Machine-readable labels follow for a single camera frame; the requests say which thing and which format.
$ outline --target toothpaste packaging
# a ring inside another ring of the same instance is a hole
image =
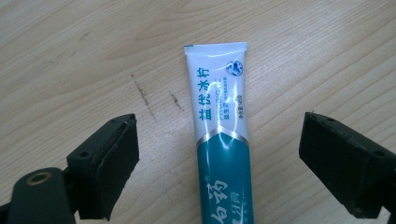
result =
[[[184,47],[202,223],[254,223],[244,105],[246,42]]]

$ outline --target bolt hole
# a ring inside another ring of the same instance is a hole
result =
[[[375,154],[376,156],[379,156],[379,157],[385,156],[385,153],[383,153],[382,151],[375,151],[374,154]]]
[[[50,179],[52,177],[52,174],[50,172],[42,172],[42,173],[38,173],[35,175],[30,176],[27,180],[26,180],[26,184],[33,186],[33,185],[38,185],[41,184],[45,181],[47,181],[48,179]]]
[[[88,152],[81,152],[81,153],[79,153],[79,156],[80,156],[81,158],[87,157],[88,155],[90,155],[90,153],[88,153]]]

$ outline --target wood grain surface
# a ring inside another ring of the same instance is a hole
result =
[[[140,162],[110,223],[200,223],[183,46],[233,41],[248,42],[256,223],[386,223],[350,215],[298,146],[315,110],[396,152],[395,0],[0,1],[0,204],[136,113]]]

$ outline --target toothpaste tube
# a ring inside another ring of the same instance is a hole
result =
[[[202,223],[254,223],[244,105],[247,43],[184,47],[197,141]]]

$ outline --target blue logo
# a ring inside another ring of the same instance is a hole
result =
[[[235,77],[239,77],[244,73],[244,65],[239,61],[228,63],[226,69],[229,74]]]

